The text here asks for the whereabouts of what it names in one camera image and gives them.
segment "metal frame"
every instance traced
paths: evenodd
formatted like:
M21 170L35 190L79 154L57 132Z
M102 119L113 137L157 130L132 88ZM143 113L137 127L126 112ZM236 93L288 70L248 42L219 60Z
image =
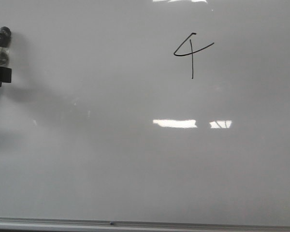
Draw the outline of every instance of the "metal frame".
M290 227L0 217L0 232L290 232Z

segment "white board surface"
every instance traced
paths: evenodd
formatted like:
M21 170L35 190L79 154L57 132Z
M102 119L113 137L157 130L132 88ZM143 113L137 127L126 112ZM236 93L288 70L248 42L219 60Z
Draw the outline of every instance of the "white board surface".
M290 1L0 0L2 26L0 217L290 226Z

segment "whiteboard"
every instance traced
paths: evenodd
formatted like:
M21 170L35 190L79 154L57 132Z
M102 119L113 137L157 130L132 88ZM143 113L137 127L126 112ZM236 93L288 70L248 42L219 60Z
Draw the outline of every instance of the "whiteboard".
M0 217L290 226L290 1L0 0L2 26Z

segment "black clip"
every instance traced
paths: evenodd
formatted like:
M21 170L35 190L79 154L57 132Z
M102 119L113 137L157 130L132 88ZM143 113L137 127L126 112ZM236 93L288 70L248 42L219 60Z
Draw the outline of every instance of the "black clip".
M10 45L12 33L9 28L0 28L0 87L2 83L11 83L12 69L7 68L9 57L8 57L8 46Z

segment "black marker writing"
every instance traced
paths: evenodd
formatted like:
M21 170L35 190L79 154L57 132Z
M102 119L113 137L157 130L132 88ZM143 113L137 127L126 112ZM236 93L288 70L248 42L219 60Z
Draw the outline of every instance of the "black marker writing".
M190 53L186 53L186 54L176 54L176 52L180 49L180 47L192 36L192 35L196 35L197 33L195 33L195 32L193 32L193 33L191 33L181 44L180 44L180 46L174 51L174 56L177 56L177 57L185 57L185 56L189 56L189 55L191 55L191 58L192 58L192 78L193 78L193 75L194 75L194 70L193 70L193 54L194 53L197 53L197 52L200 52L200 51L202 51L202 50L204 50L204 49L206 49L206 48L208 48L208 47L210 47L210 46L212 46L214 43L211 43L210 45L208 45L208 46L206 46L206 47L204 47L204 48L201 48L201 49L199 49L199 50L197 50L197 51L193 51L192 50L192 42L191 42L191 40L189 40L189 42L190 42L190 47L191 47L191 52Z

